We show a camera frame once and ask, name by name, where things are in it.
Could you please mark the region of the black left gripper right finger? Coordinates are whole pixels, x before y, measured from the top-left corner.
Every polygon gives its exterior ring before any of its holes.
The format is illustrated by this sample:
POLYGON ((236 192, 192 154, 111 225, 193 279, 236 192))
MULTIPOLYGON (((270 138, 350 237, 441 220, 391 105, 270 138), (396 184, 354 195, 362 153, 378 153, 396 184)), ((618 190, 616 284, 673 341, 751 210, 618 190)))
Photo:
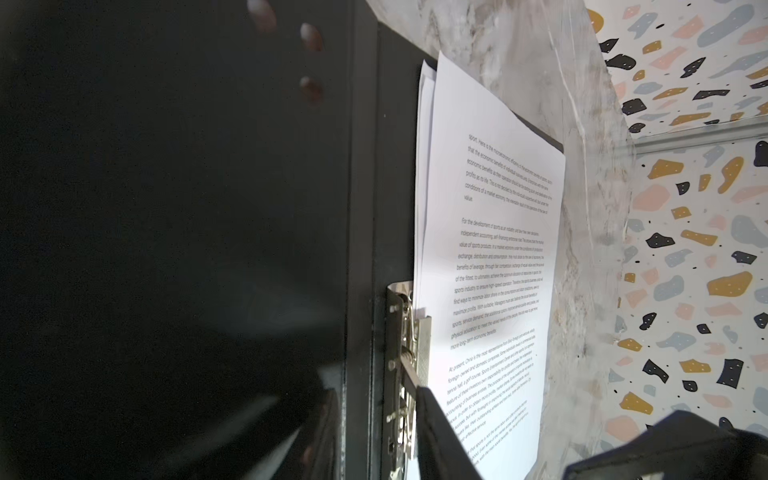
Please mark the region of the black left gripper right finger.
POLYGON ((426 387, 416 388, 416 439, 421 479, 481 479, 435 396, 426 387))

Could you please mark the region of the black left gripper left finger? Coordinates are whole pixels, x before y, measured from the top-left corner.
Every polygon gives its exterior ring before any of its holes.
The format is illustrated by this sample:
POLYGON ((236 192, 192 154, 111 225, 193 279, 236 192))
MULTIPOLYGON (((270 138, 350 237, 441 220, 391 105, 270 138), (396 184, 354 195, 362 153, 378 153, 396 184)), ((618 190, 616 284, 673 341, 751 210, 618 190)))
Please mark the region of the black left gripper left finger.
POLYGON ((309 412, 273 480, 335 478, 340 410, 337 392, 324 390, 309 412))

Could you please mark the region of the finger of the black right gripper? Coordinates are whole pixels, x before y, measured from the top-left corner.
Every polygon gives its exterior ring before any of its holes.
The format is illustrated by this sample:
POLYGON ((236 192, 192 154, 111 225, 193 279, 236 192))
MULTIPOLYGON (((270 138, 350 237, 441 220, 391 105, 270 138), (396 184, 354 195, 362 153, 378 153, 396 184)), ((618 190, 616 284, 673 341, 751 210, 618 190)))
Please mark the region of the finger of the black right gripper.
POLYGON ((765 479, 767 437, 675 411, 629 443, 569 465, 565 479, 765 479))

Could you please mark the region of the white text paper sheet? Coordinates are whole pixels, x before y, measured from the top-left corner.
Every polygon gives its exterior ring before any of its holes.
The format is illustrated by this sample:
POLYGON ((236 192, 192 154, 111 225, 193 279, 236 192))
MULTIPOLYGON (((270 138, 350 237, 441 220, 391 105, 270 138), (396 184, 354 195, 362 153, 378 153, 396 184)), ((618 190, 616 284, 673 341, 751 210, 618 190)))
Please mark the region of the white text paper sheet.
POLYGON ((446 56, 437 62, 416 306, 427 387, 484 479, 538 456, 565 156, 446 56))

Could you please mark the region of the white drawing paper sheet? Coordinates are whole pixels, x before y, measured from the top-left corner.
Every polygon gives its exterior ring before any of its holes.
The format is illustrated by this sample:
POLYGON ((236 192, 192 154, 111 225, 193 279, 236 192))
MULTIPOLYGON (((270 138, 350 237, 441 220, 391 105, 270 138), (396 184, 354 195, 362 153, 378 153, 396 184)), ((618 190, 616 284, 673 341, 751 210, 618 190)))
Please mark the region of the white drawing paper sheet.
POLYGON ((417 319, 424 318, 425 308, 421 305, 423 249, 426 229, 428 197, 429 158, 433 118, 436 70, 426 61, 422 62, 417 102, 416 153, 415 153, 415 200, 414 200, 414 279, 413 310, 417 319))

